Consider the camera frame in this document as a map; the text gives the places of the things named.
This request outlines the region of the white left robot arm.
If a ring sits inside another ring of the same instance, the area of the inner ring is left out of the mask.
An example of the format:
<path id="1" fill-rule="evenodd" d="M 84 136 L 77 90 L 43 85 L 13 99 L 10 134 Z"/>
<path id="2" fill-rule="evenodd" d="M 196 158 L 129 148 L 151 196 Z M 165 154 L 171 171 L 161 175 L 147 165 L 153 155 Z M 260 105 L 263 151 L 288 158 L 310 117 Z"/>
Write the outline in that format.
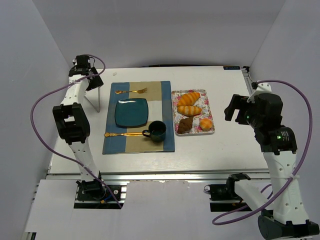
<path id="1" fill-rule="evenodd" d="M 72 84 L 60 105 L 52 109 L 58 134 L 72 150 L 79 166 L 81 180 L 79 188 L 87 196 L 100 200 L 106 195 L 106 188 L 100 183 L 101 173 L 94 163 L 89 146 L 90 123 L 82 107 L 85 93 L 103 85 L 97 70 L 91 65 L 91 56 L 78 55 L 73 60 L 68 79 Z"/>

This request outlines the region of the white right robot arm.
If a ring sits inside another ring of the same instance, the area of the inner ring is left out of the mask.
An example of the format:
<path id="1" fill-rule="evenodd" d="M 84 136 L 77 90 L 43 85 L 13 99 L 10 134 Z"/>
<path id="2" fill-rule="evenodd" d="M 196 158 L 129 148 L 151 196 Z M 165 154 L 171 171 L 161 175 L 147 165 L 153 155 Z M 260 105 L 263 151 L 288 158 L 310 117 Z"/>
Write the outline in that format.
<path id="1" fill-rule="evenodd" d="M 303 238 L 319 235 L 320 227 L 305 211 L 296 170 L 297 142 L 293 130 L 282 125 L 281 98 L 272 93 L 261 93 L 252 100 L 234 94 L 225 109 L 225 120 L 250 125 L 255 133 L 270 173 L 273 209 L 260 210 L 258 228 L 266 240 Z"/>

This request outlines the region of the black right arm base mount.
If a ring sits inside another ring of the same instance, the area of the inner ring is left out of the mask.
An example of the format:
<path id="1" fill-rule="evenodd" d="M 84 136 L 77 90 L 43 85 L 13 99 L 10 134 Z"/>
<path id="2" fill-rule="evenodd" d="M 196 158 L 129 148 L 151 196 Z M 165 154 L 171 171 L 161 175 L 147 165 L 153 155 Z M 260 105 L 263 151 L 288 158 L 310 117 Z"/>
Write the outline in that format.
<path id="1" fill-rule="evenodd" d="M 209 195 L 210 211 L 213 213 L 230 212 L 239 209 L 240 212 L 250 212 L 242 198 L 227 190 L 225 184 L 207 184 L 203 191 Z"/>

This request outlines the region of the brown chocolate croissant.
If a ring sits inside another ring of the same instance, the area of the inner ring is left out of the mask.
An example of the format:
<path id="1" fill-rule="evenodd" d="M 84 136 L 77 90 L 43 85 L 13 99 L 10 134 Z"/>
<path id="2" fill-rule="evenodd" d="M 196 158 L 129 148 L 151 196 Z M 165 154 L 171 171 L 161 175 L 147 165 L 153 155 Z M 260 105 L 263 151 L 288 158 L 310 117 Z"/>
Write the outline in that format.
<path id="1" fill-rule="evenodd" d="M 178 134 L 184 134 L 192 129 L 193 126 L 193 117 L 189 116 L 180 120 L 177 128 Z"/>

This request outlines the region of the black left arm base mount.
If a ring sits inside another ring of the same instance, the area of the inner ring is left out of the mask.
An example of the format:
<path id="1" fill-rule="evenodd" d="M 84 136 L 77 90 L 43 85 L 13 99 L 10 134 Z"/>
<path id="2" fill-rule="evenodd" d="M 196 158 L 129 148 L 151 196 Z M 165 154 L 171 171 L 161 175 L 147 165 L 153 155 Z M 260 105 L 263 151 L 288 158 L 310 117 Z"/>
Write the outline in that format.
<path id="1" fill-rule="evenodd" d="M 74 209 L 119 210 L 124 205 L 121 185 L 109 185 L 109 191 L 95 180 L 92 182 L 77 180 L 76 183 Z"/>

